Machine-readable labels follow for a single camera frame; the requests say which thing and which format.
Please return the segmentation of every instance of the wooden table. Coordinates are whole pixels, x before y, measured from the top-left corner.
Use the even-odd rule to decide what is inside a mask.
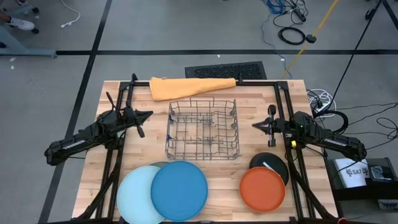
[[[120,81],[106,81],[104,83],[96,114],[100,114],[111,108],[111,104],[106,97],[106,92],[108,91],[114,100],[117,99],[119,84]],[[294,111],[304,111],[311,114],[304,82],[302,80],[289,80],[288,84]],[[213,96],[217,100],[236,99],[241,156],[232,161],[190,161],[200,167],[205,173],[209,186],[206,205],[194,220],[287,221],[289,217],[297,217],[291,180],[289,180],[286,186],[286,197],[283,204],[272,213],[257,213],[250,210],[241,200],[238,191],[239,181],[242,175],[248,170],[249,161],[258,152],[271,152],[287,163],[284,156],[285,147],[282,135],[275,135],[277,141],[276,147],[268,147],[268,137],[262,131],[254,129],[251,126],[252,123],[262,121],[267,117],[267,108],[270,104],[276,105],[274,88],[271,86],[236,86],[197,96]],[[136,128],[127,130],[119,182],[130,171],[139,166],[167,161],[165,142],[169,103],[170,101],[154,102],[148,86],[134,87],[132,107],[141,111],[152,110],[154,114],[144,123],[145,138],[141,139],[138,136]],[[285,117],[288,118],[286,108],[284,109],[284,113]],[[73,217],[80,215],[99,191],[105,157],[106,149],[103,146],[98,146],[88,151],[73,210]],[[303,158],[311,189],[325,208],[332,215],[337,216],[335,201],[322,156],[316,152],[304,149]],[[300,187],[299,192],[304,216],[308,217],[307,203]],[[105,198],[104,216],[106,216],[106,212],[108,211],[109,194],[110,190]],[[114,212],[114,220],[119,220],[117,208]]]

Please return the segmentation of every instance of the gray floor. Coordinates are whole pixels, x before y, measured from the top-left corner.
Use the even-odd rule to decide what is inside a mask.
[[[40,34],[12,30],[30,47],[56,50],[90,50],[106,0],[65,0],[81,12],[78,22],[64,29],[75,18],[74,12],[59,1],[31,0],[40,8],[40,18],[27,16],[40,29]],[[398,14],[398,3],[389,1]],[[327,12],[332,0],[307,0],[308,21],[300,26],[312,33]],[[365,25],[365,12],[371,2],[340,1],[318,41],[310,49],[353,49]],[[185,50],[185,49],[271,49],[262,43],[260,25],[268,16],[260,0],[114,0],[100,42],[100,50]],[[280,18],[279,23],[288,23]],[[265,38],[278,49],[301,49],[277,38],[279,29],[272,21],[264,25]],[[398,49],[398,31],[381,6],[360,49]],[[288,62],[293,55],[284,55]],[[0,223],[36,223],[50,184],[53,167],[45,163],[43,152],[48,145],[64,137],[80,86],[88,56],[0,57]],[[304,79],[307,88],[333,92],[344,72],[349,55],[303,55],[292,69],[294,79]],[[141,80],[151,77],[184,77],[184,67],[217,63],[262,61],[268,79],[283,74],[283,63],[277,55],[181,55],[181,56],[97,56],[81,107],[76,130],[90,124],[104,80],[128,80],[134,72]],[[398,55],[356,55],[338,92],[338,108],[396,101]],[[355,121],[380,108],[345,111]],[[382,116],[393,121],[396,110]],[[387,132],[376,124],[376,117],[349,127],[350,132],[376,130]],[[334,128],[337,119],[325,124]],[[382,136],[359,136],[367,146],[386,140]],[[369,157],[390,157],[398,169],[398,142],[368,152]],[[330,157],[341,157],[331,153]],[[68,220],[72,214],[81,176],[82,160],[67,161],[50,221]],[[381,213],[373,203],[343,203],[348,218],[396,223],[395,213]]]

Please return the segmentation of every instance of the wire dish rack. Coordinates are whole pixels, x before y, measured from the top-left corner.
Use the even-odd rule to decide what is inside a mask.
[[[227,160],[239,156],[236,100],[213,97],[169,106],[166,155],[171,160]]]

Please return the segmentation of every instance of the towel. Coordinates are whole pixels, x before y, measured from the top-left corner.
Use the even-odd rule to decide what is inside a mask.
[[[229,88],[236,82],[234,78],[151,78],[149,85],[152,98],[160,101]]]

